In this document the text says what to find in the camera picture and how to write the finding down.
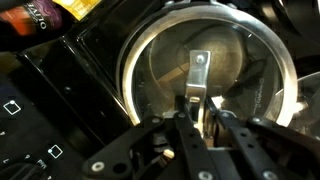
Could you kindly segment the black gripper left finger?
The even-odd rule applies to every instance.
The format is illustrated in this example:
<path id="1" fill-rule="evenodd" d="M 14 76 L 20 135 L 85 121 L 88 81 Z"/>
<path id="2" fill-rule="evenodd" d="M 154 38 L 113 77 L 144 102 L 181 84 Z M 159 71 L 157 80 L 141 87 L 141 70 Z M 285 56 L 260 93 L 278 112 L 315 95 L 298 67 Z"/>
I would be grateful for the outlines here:
<path id="1" fill-rule="evenodd" d="M 82 165 L 81 180 L 217 180 L 184 97 L 167 116 L 149 116 Z"/>

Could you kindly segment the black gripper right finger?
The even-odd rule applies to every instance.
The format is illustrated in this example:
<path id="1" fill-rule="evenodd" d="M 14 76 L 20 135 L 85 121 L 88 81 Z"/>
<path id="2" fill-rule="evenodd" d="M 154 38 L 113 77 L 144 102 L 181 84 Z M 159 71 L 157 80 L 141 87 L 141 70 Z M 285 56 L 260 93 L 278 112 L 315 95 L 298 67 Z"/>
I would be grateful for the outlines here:
<path id="1" fill-rule="evenodd" d="M 246 121 L 219 110 L 211 98 L 205 104 L 231 136 L 255 180 L 320 180 L 318 140 L 261 116 Z"/>

